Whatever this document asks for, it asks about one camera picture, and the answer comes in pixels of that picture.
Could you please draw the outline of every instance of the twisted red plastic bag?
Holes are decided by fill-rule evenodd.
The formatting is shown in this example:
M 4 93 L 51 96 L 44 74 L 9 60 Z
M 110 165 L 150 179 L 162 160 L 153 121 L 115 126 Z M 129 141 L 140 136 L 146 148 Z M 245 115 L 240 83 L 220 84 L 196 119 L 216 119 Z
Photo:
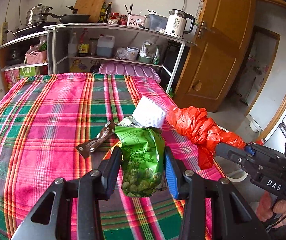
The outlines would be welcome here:
M 170 106 L 166 120 L 174 126 L 176 131 L 186 136 L 193 144 L 197 144 L 199 151 L 198 164 L 201 169 L 209 169 L 213 164 L 216 145 L 224 142 L 243 149 L 245 143 L 233 132 L 226 132 L 219 128 L 212 118 L 207 118 L 205 108 L 190 106 L 180 109 Z

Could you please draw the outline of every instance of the white knitted object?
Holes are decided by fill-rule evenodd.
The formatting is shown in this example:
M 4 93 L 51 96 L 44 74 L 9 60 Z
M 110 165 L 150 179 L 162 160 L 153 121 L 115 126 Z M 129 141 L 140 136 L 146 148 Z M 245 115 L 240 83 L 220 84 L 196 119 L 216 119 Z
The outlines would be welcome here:
M 153 100 L 143 96 L 135 108 L 133 118 L 145 127 L 162 128 L 166 112 Z

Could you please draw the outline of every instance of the human hand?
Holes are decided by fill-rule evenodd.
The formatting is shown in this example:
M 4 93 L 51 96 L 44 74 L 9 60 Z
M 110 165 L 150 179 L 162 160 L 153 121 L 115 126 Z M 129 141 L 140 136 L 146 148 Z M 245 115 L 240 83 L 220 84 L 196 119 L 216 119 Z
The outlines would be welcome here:
M 282 214 L 279 220 L 286 215 L 286 201 L 284 199 L 277 201 L 277 203 L 274 205 L 273 211 L 271 207 L 272 199 L 270 197 L 270 193 L 265 191 L 264 194 L 261 196 L 259 206 L 256 210 L 256 215 L 260 221 L 265 222 L 270 219 L 273 215 L 273 212 L 277 214 Z M 278 228 L 284 225 L 286 225 L 286 218 L 277 225 L 275 225 L 274 228 Z

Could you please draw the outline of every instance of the green plastic packaging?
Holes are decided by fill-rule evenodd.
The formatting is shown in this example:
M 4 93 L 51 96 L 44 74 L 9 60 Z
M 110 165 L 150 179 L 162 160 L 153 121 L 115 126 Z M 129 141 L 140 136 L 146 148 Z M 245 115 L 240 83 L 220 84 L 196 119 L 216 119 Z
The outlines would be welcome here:
M 161 183 L 165 142 L 154 128 L 115 126 L 122 142 L 122 190 L 129 197 L 150 197 Z

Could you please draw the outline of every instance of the frying pan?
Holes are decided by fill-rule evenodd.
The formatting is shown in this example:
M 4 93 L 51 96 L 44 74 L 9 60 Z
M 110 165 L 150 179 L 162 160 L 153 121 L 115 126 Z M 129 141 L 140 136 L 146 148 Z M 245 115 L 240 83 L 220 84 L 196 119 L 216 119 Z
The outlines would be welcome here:
M 77 9 L 73 6 L 67 6 L 67 8 L 73 10 L 72 14 L 56 15 L 53 13 L 43 13 L 42 15 L 51 15 L 55 19 L 59 19 L 61 23 L 85 23 L 89 20 L 88 14 L 77 14 Z

